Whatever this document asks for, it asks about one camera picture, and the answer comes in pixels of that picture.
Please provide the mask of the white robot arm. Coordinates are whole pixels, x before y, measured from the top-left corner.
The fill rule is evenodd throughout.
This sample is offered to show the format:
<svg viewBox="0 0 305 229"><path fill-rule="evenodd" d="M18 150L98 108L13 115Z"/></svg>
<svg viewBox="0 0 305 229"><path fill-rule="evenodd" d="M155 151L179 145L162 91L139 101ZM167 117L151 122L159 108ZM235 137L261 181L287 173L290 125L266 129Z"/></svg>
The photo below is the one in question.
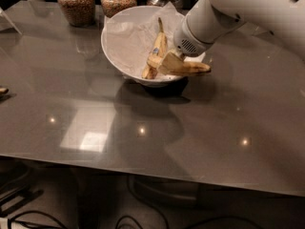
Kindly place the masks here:
<svg viewBox="0 0 305 229"><path fill-rule="evenodd" d="M151 53L147 64L160 73L196 76L211 68L188 62L214 42L252 23L271 32L299 56L305 54L305 0L198 0L173 34L173 48L165 55Z"/></svg>

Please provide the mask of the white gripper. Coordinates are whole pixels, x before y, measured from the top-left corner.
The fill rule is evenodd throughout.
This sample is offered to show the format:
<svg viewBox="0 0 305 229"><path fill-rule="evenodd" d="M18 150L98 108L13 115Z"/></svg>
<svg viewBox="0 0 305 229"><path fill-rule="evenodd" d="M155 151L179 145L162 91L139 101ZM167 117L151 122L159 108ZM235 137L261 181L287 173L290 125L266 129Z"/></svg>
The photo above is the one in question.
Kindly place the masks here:
<svg viewBox="0 0 305 229"><path fill-rule="evenodd" d="M197 57L212 46L212 44L200 42L193 36L186 17L173 33L173 44L179 52L189 57ZM150 53L147 64L163 74L181 75L185 59L181 53L169 51L163 58Z"/></svg>

